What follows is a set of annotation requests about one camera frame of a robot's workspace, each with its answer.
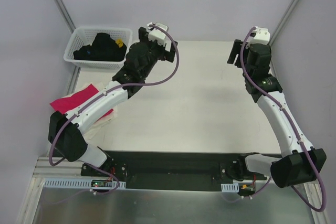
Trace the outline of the pink t shirt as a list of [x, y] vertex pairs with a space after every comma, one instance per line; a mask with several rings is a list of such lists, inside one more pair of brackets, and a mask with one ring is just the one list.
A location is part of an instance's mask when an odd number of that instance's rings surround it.
[[68, 96], [56, 99], [50, 103], [50, 106], [54, 111], [59, 111], [62, 114], [65, 114], [67, 111], [70, 111], [88, 99], [92, 98], [97, 94], [101, 89], [103, 89], [103, 83], [85, 83], [78, 91], [72, 93]]

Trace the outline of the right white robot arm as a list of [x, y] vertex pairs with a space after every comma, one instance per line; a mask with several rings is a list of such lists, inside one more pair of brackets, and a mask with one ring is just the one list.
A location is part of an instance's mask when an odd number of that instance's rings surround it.
[[271, 47], [251, 44], [243, 48], [242, 45], [241, 40], [234, 41], [227, 62], [245, 69], [245, 88], [268, 119], [278, 141], [281, 158], [260, 153], [242, 154], [236, 166], [237, 175], [242, 179], [248, 179], [254, 173], [267, 175], [280, 188], [316, 180], [316, 173], [326, 162], [326, 153], [313, 147], [293, 119], [280, 83], [269, 72]]

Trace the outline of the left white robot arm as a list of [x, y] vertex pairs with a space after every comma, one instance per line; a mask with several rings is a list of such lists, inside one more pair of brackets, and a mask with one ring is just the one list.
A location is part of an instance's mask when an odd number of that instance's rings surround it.
[[54, 151], [57, 151], [64, 160], [81, 161], [91, 166], [99, 176], [110, 173], [112, 158], [101, 148], [89, 144], [83, 135], [109, 110], [148, 86], [146, 78], [159, 60], [179, 66], [177, 42], [168, 30], [167, 25], [159, 22], [140, 27], [139, 41], [130, 46], [123, 66], [104, 89], [72, 110], [65, 113], [56, 111], [51, 115], [48, 132], [51, 166], [59, 164], [52, 159]]

